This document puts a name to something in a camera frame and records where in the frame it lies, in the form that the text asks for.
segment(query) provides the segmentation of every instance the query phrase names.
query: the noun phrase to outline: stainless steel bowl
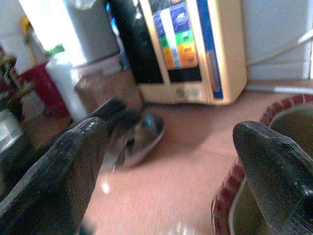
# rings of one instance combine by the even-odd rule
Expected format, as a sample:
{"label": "stainless steel bowl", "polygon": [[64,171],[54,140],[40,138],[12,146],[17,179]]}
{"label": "stainless steel bowl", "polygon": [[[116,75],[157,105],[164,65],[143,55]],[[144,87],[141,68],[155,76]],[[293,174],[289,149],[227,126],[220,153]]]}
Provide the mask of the stainless steel bowl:
{"label": "stainless steel bowl", "polygon": [[[159,142],[164,133],[164,121],[156,115],[143,115],[140,122],[134,127],[131,138],[117,139],[110,147],[103,159],[101,171],[112,171],[119,158],[119,154],[124,154],[125,160],[119,168],[127,168],[141,162],[148,152]],[[125,147],[121,148],[121,142],[125,142]],[[120,151],[113,151],[118,146]]]}

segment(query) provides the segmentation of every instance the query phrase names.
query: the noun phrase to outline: red patterned rim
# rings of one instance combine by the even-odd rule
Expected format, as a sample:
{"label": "red patterned rim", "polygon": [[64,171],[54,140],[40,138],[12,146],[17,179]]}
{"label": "red patterned rim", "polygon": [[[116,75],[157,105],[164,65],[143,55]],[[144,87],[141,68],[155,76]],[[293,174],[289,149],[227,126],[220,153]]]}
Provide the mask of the red patterned rim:
{"label": "red patterned rim", "polygon": [[[270,105],[260,119],[260,123],[269,126],[273,117],[282,110],[292,106],[312,103],[313,95],[299,94],[290,98],[283,99]],[[245,177],[245,172],[239,158],[229,170],[224,178],[222,185],[216,193],[212,202],[212,226],[215,235],[230,235],[228,215],[233,200]]]}

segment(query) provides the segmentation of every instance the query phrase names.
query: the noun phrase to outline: white container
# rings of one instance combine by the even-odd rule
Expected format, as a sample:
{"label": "white container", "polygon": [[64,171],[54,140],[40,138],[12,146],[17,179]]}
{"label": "white container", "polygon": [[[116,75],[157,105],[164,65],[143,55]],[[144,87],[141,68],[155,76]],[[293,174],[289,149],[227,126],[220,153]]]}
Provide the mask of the white container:
{"label": "white container", "polygon": [[87,111],[74,89],[79,81],[79,76],[73,70],[73,66],[67,56],[64,53],[57,54],[50,59],[45,68],[57,86],[74,122],[80,122],[86,118],[88,115]]}

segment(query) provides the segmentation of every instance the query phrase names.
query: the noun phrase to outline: tile floor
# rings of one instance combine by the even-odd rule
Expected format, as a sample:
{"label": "tile floor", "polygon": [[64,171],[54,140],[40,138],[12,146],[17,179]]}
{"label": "tile floor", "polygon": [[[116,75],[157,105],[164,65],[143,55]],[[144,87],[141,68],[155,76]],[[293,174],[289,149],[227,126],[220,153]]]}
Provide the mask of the tile floor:
{"label": "tile floor", "polygon": [[243,93],[228,106],[152,105],[165,133],[137,167],[100,173],[84,221],[96,235],[160,235],[178,223],[212,235],[211,202],[233,164],[232,129],[288,94]]}

